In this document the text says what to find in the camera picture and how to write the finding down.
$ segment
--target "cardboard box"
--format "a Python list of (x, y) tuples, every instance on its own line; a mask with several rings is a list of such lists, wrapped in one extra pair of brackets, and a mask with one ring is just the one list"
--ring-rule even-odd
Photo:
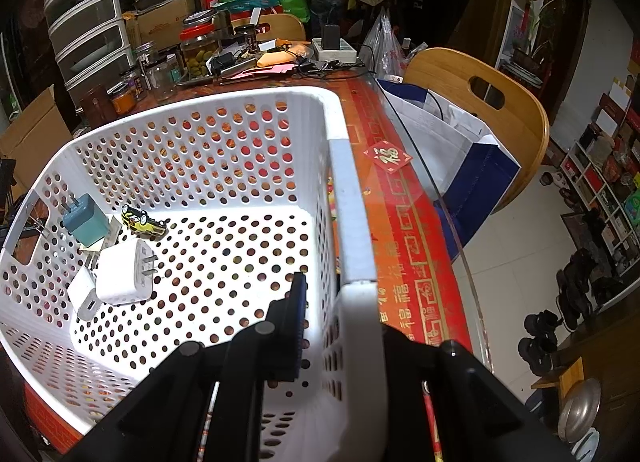
[(129, 44), (134, 50), (149, 41), (157, 50), (179, 45), (182, 20), (193, 12), (193, 0), (172, 0), (145, 14), (125, 13)]
[(0, 153), (15, 159), (14, 178), (29, 189), (56, 151), (70, 140), (50, 86), (0, 135)]

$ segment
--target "yellow toy car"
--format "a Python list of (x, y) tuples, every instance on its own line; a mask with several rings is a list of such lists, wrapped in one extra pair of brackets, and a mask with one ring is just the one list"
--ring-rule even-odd
[(122, 223), (141, 235), (162, 236), (166, 232), (166, 223), (149, 218), (145, 210), (127, 204), (122, 206)]

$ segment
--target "red jar lid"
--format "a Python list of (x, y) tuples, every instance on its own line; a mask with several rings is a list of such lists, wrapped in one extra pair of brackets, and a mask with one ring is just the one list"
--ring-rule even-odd
[(194, 37), (203, 36), (204, 34), (208, 34), (209, 32), (214, 31), (214, 26), (212, 23), (207, 23), (206, 25), (198, 25), (192, 28), (186, 28), (182, 32), (180, 32), (180, 41), (187, 41), (187, 39), (193, 39)]

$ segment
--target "white power adapter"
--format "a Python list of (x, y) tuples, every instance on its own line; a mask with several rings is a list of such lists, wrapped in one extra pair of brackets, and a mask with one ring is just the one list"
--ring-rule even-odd
[(151, 297), (154, 261), (158, 257), (141, 238), (129, 238), (100, 252), (95, 292), (110, 305), (137, 303)]
[(95, 293), (95, 278), (88, 268), (82, 266), (66, 289), (76, 316), (82, 321), (91, 321), (102, 302)]

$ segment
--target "wooden chair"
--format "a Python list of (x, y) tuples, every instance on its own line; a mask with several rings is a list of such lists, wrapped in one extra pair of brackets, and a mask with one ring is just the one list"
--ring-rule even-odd
[[(231, 22), (234, 28), (250, 23), (248, 17), (235, 19)], [(258, 21), (258, 27), (264, 26), (267, 31), (259, 33), (257, 40), (271, 41), (272, 39), (288, 39), (289, 41), (304, 41), (305, 27), (300, 20), (291, 14), (263, 14)]]
[[(488, 105), (472, 91), (470, 81), (474, 77), (502, 92), (504, 105), (500, 109)], [(420, 52), (409, 63), (404, 82), (439, 93), (475, 114), (515, 157), (520, 172), (495, 210), (506, 207), (533, 178), (546, 152), (549, 121), (538, 99), (488, 64), (449, 48)]]

